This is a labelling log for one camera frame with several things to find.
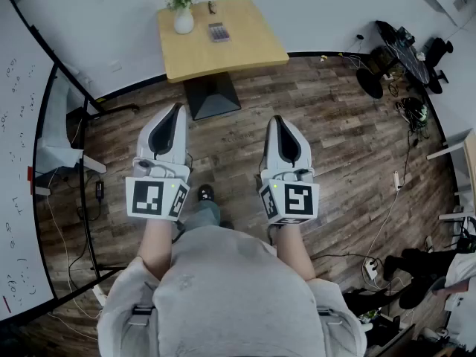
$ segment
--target black sneaker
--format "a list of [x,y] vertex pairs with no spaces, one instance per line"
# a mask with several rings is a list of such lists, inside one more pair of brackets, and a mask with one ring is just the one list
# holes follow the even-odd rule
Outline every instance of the black sneaker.
[[213,191],[213,188],[208,184],[202,185],[199,188],[197,195],[199,197],[199,201],[208,200],[215,202],[215,192]]
[[235,230],[235,227],[232,221],[221,221],[220,227],[225,229]]
[[431,286],[435,282],[432,277],[419,277],[412,279],[408,290],[400,297],[399,306],[402,309],[413,309],[418,306],[428,294]]
[[392,280],[393,273],[396,271],[395,257],[389,255],[385,258],[384,263],[384,280],[390,282]]

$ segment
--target gray shirt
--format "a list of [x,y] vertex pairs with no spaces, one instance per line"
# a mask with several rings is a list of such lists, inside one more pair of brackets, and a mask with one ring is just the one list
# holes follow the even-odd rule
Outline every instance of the gray shirt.
[[[145,320],[132,316],[138,304],[156,310]],[[174,245],[172,266],[160,283],[140,257],[134,259],[109,293],[98,333],[103,357],[365,351],[365,336],[337,285],[307,283],[269,245],[216,226],[187,232]]]

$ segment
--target whiteboard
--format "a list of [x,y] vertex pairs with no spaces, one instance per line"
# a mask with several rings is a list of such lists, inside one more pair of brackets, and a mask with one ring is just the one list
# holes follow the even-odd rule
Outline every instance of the whiteboard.
[[53,65],[12,4],[0,0],[0,321],[54,298],[28,181]]

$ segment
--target wall outlet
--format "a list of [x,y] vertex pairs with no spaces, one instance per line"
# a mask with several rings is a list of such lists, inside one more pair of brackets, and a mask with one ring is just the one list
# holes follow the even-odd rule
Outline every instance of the wall outlet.
[[111,62],[109,63],[109,68],[111,69],[111,71],[114,73],[116,71],[119,71],[122,69],[122,65],[120,64],[119,61],[114,61],[114,62]]
[[393,183],[395,184],[395,190],[398,192],[400,190],[400,178],[397,171],[393,172]]
[[104,291],[97,284],[96,286],[92,288],[92,291],[96,295],[96,298],[97,298],[97,301],[99,301],[99,304],[102,307],[104,307],[106,305],[106,299],[107,299],[107,296],[104,293]]
[[371,280],[374,280],[377,277],[377,261],[368,260],[365,263],[365,271]]

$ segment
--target white vase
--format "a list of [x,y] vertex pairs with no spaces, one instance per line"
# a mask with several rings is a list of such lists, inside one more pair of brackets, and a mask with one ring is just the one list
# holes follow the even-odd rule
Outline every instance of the white vase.
[[190,11],[190,6],[179,8],[176,11],[176,20],[173,24],[178,34],[190,33],[193,29],[193,16]]

